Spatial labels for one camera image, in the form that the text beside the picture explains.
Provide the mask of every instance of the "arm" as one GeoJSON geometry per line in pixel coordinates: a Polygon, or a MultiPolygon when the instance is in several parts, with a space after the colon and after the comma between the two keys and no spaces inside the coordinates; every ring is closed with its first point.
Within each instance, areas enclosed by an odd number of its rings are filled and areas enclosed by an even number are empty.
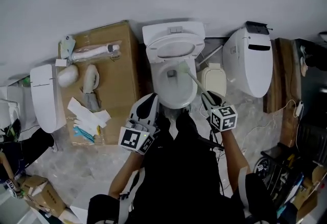
{"type": "Polygon", "coordinates": [[[240,169],[247,167],[247,174],[250,174],[251,171],[249,164],[243,156],[232,131],[229,130],[221,132],[221,137],[225,148],[228,179],[231,189],[234,192],[238,187],[240,169]]]}
{"type": "Polygon", "coordinates": [[[14,173],[12,172],[12,169],[10,167],[10,164],[7,160],[7,157],[4,153],[0,153],[0,163],[4,166],[6,172],[7,172],[7,175],[9,177],[9,179],[12,181],[12,183],[15,185],[16,189],[15,191],[20,191],[19,189],[19,185],[17,184],[16,180],[15,180],[15,175],[14,173]]]}
{"type": "Polygon", "coordinates": [[[117,173],[116,177],[114,177],[110,185],[109,196],[119,198],[119,194],[126,187],[133,171],[140,169],[143,158],[143,155],[131,152],[123,167],[117,173]]]}

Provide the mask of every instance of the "person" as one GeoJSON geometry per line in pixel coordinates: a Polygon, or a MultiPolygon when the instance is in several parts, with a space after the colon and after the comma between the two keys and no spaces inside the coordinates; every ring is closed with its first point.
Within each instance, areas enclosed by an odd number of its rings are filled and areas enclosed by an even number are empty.
{"type": "Polygon", "coordinates": [[[120,194],[133,171],[141,167],[144,167],[145,177],[125,223],[245,223],[238,188],[241,169],[246,170],[251,223],[256,220],[277,222],[272,199],[262,180],[251,173],[231,130],[221,133],[233,190],[232,197],[227,198],[220,193],[216,153],[199,140],[188,111],[183,111],[176,120],[178,134],[175,140],[169,133],[167,118],[159,115],[156,123],[160,132],[147,153],[144,156],[131,153],[113,179],[108,195],[91,198],[87,224],[118,223],[120,194]]]}
{"type": "Polygon", "coordinates": [[[0,143],[0,182],[11,180],[18,188],[15,176],[37,160],[49,147],[54,152],[58,150],[53,135],[41,128],[27,140],[0,143]]]}
{"type": "Polygon", "coordinates": [[[301,74],[306,76],[309,67],[317,67],[319,70],[327,71],[327,49],[314,42],[297,39],[300,42],[302,52],[301,74]]]}

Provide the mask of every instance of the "cardboard box on floor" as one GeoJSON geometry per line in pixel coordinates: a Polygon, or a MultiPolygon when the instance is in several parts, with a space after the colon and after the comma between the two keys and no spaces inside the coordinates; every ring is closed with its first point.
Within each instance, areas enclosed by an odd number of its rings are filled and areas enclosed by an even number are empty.
{"type": "Polygon", "coordinates": [[[24,181],[21,188],[25,192],[26,201],[33,208],[45,208],[55,217],[59,217],[66,208],[65,203],[46,178],[33,175],[24,181]]]}
{"type": "Polygon", "coordinates": [[[301,188],[293,201],[294,206],[297,208],[296,221],[308,215],[318,203],[317,186],[321,183],[326,174],[326,169],[322,166],[317,166],[312,172],[312,179],[305,178],[301,188]]]}
{"type": "Polygon", "coordinates": [[[133,35],[127,21],[96,28],[74,35],[75,49],[88,45],[106,44],[121,41],[119,59],[103,58],[74,63],[79,70],[79,79],[67,88],[61,88],[62,101],[67,118],[67,127],[72,144],[91,144],[82,136],[74,137],[73,124],[75,115],[67,109],[72,97],[82,105],[81,88],[85,71],[90,63],[94,64],[100,74],[100,83],[95,90],[100,110],[107,110],[111,119],[101,129],[101,135],[95,136],[95,144],[118,144],[120,128],[125,125],[132,105],[139,99],[139,84],[136,65],[138,60],[138,41],[133,35]]]}

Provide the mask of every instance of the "white toilet seat cover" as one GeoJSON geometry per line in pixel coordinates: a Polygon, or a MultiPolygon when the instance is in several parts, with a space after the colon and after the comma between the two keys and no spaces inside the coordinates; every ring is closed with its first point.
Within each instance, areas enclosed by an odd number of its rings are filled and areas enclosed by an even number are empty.
{"type": "Polygon", "coordinates": [[[171,34],[161,37],[147,47],[150,63],[168,60],[195,59],[204,48],[204,40],[195,34],[171,34]]]}

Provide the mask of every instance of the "toilet brush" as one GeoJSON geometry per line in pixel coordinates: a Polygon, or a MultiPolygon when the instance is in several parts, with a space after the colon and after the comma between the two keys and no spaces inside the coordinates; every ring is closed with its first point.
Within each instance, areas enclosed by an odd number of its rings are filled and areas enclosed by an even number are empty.
{"type": "Polygon", "coordinates": [[[210,96],[210,94],[207,92],[207,90],[203,87],[203,85],[199,82],[199,80],[192,74],[192,72],[190,71],[190,67],[188,66],[188,64],[185,61],[182,61],[181,63],[178,64],[178,71],[187,73],[194,80],[194,82],[196,82],[196,84],[201,88],[202,92],[207,97],[207,99],[212,104],[215,103],[214,99],[210,96]]]}

